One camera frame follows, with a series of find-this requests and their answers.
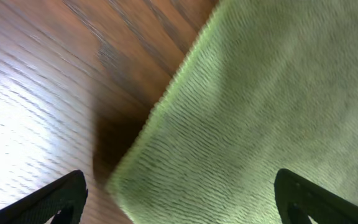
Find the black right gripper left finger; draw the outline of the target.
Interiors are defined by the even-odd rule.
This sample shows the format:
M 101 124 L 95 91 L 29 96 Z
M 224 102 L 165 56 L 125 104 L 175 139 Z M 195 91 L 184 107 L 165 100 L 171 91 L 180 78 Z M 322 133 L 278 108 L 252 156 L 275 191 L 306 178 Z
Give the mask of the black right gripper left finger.
M 74 170 L 0 210 L 0 224 L 77 224 L 88 190 L 84 173 Z

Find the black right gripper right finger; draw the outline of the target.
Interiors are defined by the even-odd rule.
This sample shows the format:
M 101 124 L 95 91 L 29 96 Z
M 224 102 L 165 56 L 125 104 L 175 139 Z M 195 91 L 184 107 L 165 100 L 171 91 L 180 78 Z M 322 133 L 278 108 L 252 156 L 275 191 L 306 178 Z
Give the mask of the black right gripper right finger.
M 288 169 L 277 172 L 274 191 L 283 224 L 358 224 L 358 206 Z

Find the light green cloth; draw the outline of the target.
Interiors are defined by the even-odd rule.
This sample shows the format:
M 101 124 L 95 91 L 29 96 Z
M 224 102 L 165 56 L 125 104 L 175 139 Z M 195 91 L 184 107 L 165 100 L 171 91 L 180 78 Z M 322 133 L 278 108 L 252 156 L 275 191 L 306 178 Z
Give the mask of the light green cloth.
M 278 223 L 281 168 L 358 205 L 358 0 L 221 1 L 106 187 L 134 223 Z

